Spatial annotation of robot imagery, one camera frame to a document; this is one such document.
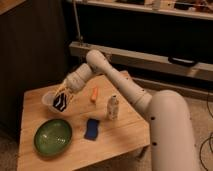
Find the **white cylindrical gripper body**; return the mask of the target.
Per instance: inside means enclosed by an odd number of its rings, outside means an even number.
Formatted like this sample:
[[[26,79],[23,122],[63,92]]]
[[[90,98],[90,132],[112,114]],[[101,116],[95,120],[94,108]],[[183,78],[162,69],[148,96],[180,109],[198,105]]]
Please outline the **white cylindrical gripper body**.
[[[69,88],[72,93],[78,93],[92,77],[92,69],[88,64],[83,63],[74,72],[67,75],[65,78],[66,87]]]

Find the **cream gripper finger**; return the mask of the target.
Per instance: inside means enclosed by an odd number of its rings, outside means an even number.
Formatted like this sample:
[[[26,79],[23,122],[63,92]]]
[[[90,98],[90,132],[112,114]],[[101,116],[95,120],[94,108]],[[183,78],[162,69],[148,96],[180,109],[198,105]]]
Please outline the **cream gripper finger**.
[[[52,100],[54,102],[63,101],[66,97],[66,91],[67,87],[64,83],[60,84],[56,91],[53,92]]]
[[[69,104],[70,104],[70,102],[73,100],[73,98],[74,98],[74,93],[73,92],[71,92],[71,91],[69,91],[69,90],[67,90],[67,93],[66,93],[67,95],[67,101],[66,101],[66,104],[67,104],[67,108],[69,107]]]

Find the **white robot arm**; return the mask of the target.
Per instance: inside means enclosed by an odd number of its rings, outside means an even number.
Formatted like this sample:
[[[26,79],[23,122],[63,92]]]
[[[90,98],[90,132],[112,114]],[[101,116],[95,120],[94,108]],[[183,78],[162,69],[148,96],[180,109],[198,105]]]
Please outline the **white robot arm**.
[[[68,74],[56,91],[53,107],[64,111],[72,97],[95,75],[103,74],[150,124],[152,171],[200,171],[190,111],[185,99],[172,90],[149,94],[125,78],[98,50]]]

